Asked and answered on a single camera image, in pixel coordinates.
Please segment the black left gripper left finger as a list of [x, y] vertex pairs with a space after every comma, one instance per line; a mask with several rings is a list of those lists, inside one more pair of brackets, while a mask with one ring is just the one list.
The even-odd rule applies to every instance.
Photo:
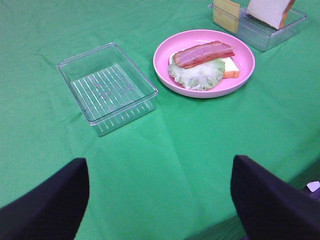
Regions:
[[85, 158], [75, 158], [0, 209], [2, 240], [73, 240], [90, 196]]

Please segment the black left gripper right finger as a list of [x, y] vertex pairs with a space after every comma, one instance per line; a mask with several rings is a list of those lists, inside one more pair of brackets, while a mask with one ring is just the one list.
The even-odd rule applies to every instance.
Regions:
[[320, 189], [298, 190], [246, 155], [233, 159], [231, 198], [247, 240], [318, 240]]

